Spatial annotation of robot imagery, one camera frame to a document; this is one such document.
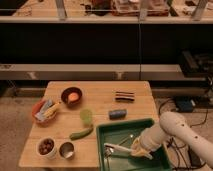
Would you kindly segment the cloth-covered white gripper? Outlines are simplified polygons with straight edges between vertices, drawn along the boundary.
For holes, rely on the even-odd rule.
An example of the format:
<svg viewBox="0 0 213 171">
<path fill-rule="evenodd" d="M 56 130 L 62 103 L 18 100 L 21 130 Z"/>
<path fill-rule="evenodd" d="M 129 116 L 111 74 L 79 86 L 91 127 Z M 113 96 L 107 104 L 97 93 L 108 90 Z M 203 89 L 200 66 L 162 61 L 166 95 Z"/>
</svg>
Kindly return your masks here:
<svg viewBox="0 0 213 171">
<path fill-rule="evenodd" d="M 140 134 L 140 138 L 136 138 L 133 141 L 131 145 L 131 155 L 134 157 L 146 157 L 152 160 L 153 157 L 148 151 L 154 152 L 159 149 L 168 137 L 169 135 L 161 128 L 160 124 L 155 123 L 151 127 L 143 130 Z"/>
</svg>

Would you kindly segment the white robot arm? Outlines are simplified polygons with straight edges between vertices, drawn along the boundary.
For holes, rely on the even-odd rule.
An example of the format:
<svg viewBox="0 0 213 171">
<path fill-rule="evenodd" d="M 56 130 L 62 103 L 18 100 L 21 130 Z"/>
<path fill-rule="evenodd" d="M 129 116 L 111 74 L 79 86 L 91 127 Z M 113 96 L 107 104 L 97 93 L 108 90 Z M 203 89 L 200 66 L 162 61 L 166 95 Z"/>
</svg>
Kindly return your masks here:
<svg viewBox="0 0 213 171">
<path fill-rule="evenodd" d="M 131 145 L 131 155 L 152 159 L 151 152 L 159 149 L 169 136 L 177 137 L 189 145 L 203 161 L 213 167 L 213 143 L 194 132 L 177 112 L 162 113 L 158 122 L 143 130 Z"/>
</svg>

